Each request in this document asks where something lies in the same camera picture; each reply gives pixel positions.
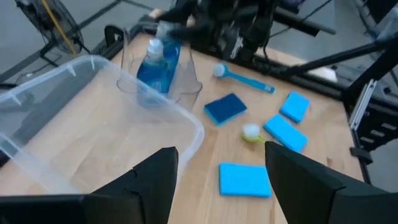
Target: electric fan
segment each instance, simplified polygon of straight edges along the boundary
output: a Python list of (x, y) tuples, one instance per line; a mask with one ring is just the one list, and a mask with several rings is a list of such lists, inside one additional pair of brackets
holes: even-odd
[(82, 49), (90, 53), (84, 46), (80, 28), (66, 7), (59, 0), (15, 0), (17, 7), (31, 21), (35, 28), (49, 42), (40, 52), (40, 57), (54, 66), (45, 54), (53, 47), (62, 52), (76, 55)]

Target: brush handle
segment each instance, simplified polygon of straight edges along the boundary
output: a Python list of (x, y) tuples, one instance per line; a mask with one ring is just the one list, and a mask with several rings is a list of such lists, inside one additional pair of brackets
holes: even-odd
[(251, 79), (251, 78), (243, 77), (243, 76), (235, 74), (233, 72), (227, 72), (225, 75), (226, 75), (226, 77), (233, 78), (241, 83), (245, 83), (249, 86), (252, 86), (253, 88), (257, 88), (259, 90), (266, 91), (268, 93), (273, 93), (275, 91), (275, 87), (273, 87), (271, 85), (262, 83), (260, 81), (257, 81), (257, 80)]

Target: blue dish soap bottle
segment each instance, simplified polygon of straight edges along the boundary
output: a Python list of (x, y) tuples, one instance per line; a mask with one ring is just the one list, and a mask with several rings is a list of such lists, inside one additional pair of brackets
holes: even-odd
[[(151, 39), (147, 48), (147, 54), (142, 61), (138, 72), (137, 79), (144, 82), (154, 90), (166, 95), (169, 92), (169, 70), (168, 63), (164, 55), (164, 46), (159, 39)], [(152, 105), (156, 103), (156, 99), (149, 97), (145, 90), (138, 92), (138, 100), (140, 104)]]
[(175, 69), (178, 65), (181, 49), (181, 43), (171, 38), (168, 34), (175, 26), (176, 24), (160, 21), (156, 30), (156, 38), (160, 39), (164, 45), (163, 55), (168, 65), (169, 73), (167, 75), (167, 80), (170, 83), (173, 80)]

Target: white brush head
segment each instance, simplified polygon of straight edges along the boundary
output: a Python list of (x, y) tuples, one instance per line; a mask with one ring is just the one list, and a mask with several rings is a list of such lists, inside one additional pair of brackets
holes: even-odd
[(225, 65), (219, 63), (216, 66), (214, 66), (213, 75), (215, 77), (222, 77), (225, 74), (225, 72), (226, 72), (226, 66)]
[(243, 134), (248, 139), (257, 139), (260, 135), (260, 126), (256, 124), (245, 124)]

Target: blue sponge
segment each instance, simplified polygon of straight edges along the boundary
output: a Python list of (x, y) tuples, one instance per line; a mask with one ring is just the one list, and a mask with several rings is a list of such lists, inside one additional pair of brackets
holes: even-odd
[(307, 137), (295, 129), (279, 114), (268, 120), (263, 125), (263, 128), (278, 139), (284, 146), (295, 152), (301, 152), (307, 143)]
[(246, 105), (234, 93), (205, 105), (205, 112), (218, 126), (235, 118), (246, 109)]
[(296, 91), (291, 91), (285, 103), (280, 108), (280, 112), (292, 121), (299, 123), (304, 118), (310, 101)]
[(222, 162), (220, 164), (220, 194), (271, 196), (266, 167)]

